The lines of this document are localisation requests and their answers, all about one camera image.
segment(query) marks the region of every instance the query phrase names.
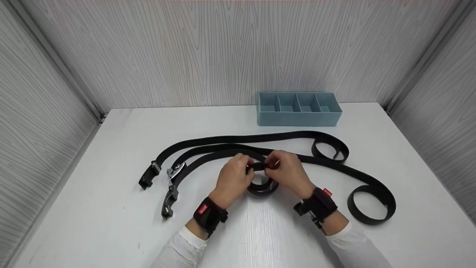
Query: white sleeve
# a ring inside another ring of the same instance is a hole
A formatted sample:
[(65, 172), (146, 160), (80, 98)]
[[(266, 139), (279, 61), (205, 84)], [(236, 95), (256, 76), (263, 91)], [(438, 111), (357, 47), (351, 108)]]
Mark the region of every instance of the white sleeve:
[(345, 268), (391, 268), (392, 266), (360, 228), (347, 226), (326, 237)]
[(205, 240), (184, 226), (169, 239), (151, 268), (195, 268), (206, 246)]

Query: blue storage box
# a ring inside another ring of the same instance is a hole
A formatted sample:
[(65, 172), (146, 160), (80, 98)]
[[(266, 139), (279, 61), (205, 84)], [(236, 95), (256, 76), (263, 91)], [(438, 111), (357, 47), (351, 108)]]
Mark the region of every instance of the blue storage box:
[(258, 125), (336, 126), (342, 110), (333, 93), (258, 93)]

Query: person's left hand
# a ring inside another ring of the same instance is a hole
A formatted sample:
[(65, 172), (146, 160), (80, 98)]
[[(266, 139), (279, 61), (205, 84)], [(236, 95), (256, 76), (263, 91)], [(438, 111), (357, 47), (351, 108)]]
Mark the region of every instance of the person's left hand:
[(210, 199), (222, 209), (227, 209), (240, 197), (255, 177), (253, 169), (246, 174), (246, 165), (252, 165), (248, 155), (237, 154), (220, 170), (217, 186), (210, 193)]

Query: hand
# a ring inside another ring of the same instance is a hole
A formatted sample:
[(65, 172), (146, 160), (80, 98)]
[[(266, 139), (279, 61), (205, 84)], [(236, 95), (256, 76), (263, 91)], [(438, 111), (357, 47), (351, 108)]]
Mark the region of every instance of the hand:
[(265, 164), (269, 167), (265, 168), (266, 176), (289, 188), (301, 199), (311, 197), (316, 186), (309, 180), (297, 155), (273, 151), (266, 157)]
[(255, 177), (253, 169), (246, 174), (246, 165), (252, 165), (253, 159), (247, 155), (237, 154), (220, 170), (217, 186), (210, 193), (210, 199), (222, 209), (227, 209), (240, 197)]

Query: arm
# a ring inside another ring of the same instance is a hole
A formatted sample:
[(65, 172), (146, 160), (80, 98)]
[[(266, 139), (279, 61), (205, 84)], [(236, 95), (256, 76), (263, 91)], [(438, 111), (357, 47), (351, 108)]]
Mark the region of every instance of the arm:
[[(218, 175), (217, 185), (209, 198), (222, 209), (228, 209), (248, 188), (254, 178), (253, 169), (246, 174), (246, 165), (253, 160), (243, 154), (230, 159)], [(208, 233), (192, 218), (167, 242), (151, 268), (194, 268), (201, 260)]]
[[(267, 158), (265, 174), (293, 191), (300, 199), (311, 197), (316, 186), (309, 180), (298, 157), (273, 151)], [(338, 210), (321, 223), (330, 247), (346, 268), (390, 268), (391, 265), (364, 232)]]

